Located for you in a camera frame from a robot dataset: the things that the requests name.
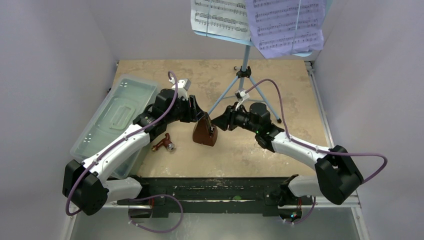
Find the brown metronome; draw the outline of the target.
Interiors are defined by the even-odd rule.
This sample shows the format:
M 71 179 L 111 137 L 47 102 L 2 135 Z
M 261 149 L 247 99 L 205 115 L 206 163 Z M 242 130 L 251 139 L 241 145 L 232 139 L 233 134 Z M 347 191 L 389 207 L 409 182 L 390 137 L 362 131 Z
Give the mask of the brown metronome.
M 213 147 L 216 144 L 218 138 L 218 130 L 214 124 L 212 124 L 211 118 L 207 112 L 204 116 L 195 124 L 192 132 L 192 141 Z

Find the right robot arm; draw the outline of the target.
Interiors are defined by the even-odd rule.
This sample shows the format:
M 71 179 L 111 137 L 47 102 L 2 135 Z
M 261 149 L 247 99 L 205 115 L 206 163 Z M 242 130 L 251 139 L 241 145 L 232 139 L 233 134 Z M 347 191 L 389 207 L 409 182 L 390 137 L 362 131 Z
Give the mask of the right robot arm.
M 291 157 L 315 171 L 314 176 L 295 174 L 286 179 L 280 186 L 280 206 L 292 204 L 304 196 L 325 197 L 331 203 L 341 205 L 364 183 L 362 174 L 344 147 L 310 146 L 307 141 L 287 136 L 284 129 L 272 123 L 264 103 L 255 102 L 249 110 L 243 105 L 229 105 L 211 122 L 223 131 L 240 127 L 253 132 L 263 149 Z

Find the clear plastic storage bin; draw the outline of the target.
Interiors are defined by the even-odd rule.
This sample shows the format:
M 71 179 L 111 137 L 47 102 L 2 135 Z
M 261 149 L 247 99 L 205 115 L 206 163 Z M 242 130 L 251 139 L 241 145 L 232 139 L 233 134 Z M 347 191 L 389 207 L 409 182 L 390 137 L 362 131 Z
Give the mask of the clear plastic storage bin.
M 71 156 L 81 162 L 100 152 L 154 103 L 160 90 L 156 81 L 121 75 L 72 146 Z

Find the purple paper sheet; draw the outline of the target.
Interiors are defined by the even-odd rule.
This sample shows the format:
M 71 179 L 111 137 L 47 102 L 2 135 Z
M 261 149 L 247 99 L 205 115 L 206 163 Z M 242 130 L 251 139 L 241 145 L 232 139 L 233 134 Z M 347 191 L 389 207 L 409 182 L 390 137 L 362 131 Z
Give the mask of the purple paper sheet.
M 247 0 L 250 40 L 266 59 L 324 48 L 325 0 Z

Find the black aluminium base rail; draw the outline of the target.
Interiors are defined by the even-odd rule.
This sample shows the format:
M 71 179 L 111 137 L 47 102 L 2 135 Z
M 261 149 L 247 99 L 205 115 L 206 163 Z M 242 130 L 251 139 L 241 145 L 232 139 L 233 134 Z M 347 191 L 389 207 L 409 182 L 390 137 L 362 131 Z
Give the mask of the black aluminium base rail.
M 298 219 L 300 204 L 311 204 L 312 197 L 324 197 L 341 205 L 359 186 L 358 181 L 341 183 L 314 176 L 291 177 L 139 177 L 101 182 L 89 174 L 81 182 L 66 177 L 62 192 L 86 215 L 105 204 L 148 205 L 145 218 L 166 218 L 170 213 L 260 214 L 264 217 Z

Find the brown capo clamp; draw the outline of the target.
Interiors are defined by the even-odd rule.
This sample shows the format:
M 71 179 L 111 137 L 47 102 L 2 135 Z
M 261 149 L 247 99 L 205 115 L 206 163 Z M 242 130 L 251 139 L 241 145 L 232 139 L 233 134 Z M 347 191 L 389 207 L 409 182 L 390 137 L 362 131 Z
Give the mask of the brown capo clamp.
M 171 141 L 170 134 L 165 133 L 165 137 L 161 139 L 157 144 L 155 144 L 151 150 L 153 152 L 158 151 L 161 147 L 164 147 L 167 151 L 172 152 L 176 149 L 175 144 Z

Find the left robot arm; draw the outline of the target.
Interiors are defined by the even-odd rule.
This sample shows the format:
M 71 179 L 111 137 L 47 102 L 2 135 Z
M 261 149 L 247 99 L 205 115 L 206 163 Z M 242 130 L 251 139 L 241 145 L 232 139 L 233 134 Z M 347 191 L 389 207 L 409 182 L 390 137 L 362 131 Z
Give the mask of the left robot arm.
M 110 180 L 112 172 L 164 133 L 169 124 L 197 123 L 205 116 L 195 95 L 185 97 L 174 89 L 162 89 L 154 103 L 147 105 L 109 145 L 82 162 L 71 160 L 65 166 L 62 193 L 67 198 L 66 214 L 73 216 L 84 212 L 90 216 L 106 203 L 126 199 L 138 205 L 146 203 L 149 191 L 140 180 L 135 176 Z

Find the light blue music stand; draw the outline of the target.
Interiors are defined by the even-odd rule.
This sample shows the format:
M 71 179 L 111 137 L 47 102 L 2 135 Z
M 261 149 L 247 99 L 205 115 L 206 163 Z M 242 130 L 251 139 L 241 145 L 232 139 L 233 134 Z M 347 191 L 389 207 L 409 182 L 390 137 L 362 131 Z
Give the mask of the light blue music stand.
M 326 0 L 326 2 L 327 2 L 327 5 L 326 5 L 326 15 L 327 15 L 333 1 Z M 241 44 L 241 45 L 245 46 L 242 65 L 241 65 L 241 67 L 235 67 L 235 70 L 237 71 L 237 76 L 234 78 L 234 80 L 232 80 L 232 82 L 229 84 L 227 89 L 221 94 L 221 96 L 218 98 L 218 100 L 214 103 L 214 105 L 212 106 L 213 110 L 216 108 L 218 103 L 221 102 L 222 99 L 227 98 L 227 93 L 234 86 L 235 83 L 239 84 L 238 85 L 239 89 L 243 88 L 245 79 L 248 79 L 252 84 L 256 83 L 255 80 L 252 78 L 252 71 L 251 71 L 251 68 L 249 67 L 249 57 L 250 57 L 251 49 L 256 48 L 254 46 L 253 42 L 251 41 L 251 39 L 249 41 L 246 41 L 246 40 L 238 40 L 238 39 L 233 39 L 233 38 L 230 38 L 230 37 L 224 37 L 224 36 L 213 35 L 213 34 L 206 35 L 202 32 L 197 32 L 197 31 L 194 31 L 194 30 L 193 30 L 193 32 L 195 34 L 203 36 L 203 37 L 209 37 L 209 38 L 213 38 L 213 39 L 224 40 L 224 41 L 233 42 L 233 43 L 237 43 L 237 44 Z M 285 56 L 280 56 L 280 57 L 290 57 L 290 58 L 294 58 L 294 59 L 302 59 L 306 62 L 311 62 L 311 61 L 314 61 L 317 58 L 319 52 L 320 52 L 320 50 L 319 51 L 306 52 L 306 53 L 300 53 L 300 54 L 294 54 L 294 55 L 285 55 Z

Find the white sheet music page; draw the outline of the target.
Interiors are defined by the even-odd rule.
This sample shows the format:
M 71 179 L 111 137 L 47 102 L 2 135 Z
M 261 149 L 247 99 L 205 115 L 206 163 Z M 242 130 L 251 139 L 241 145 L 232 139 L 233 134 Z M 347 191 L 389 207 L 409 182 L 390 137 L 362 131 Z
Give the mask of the white sheet music page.
M 193 31 L 249 41 L 251 33 L 244 0 L 191 0 Z

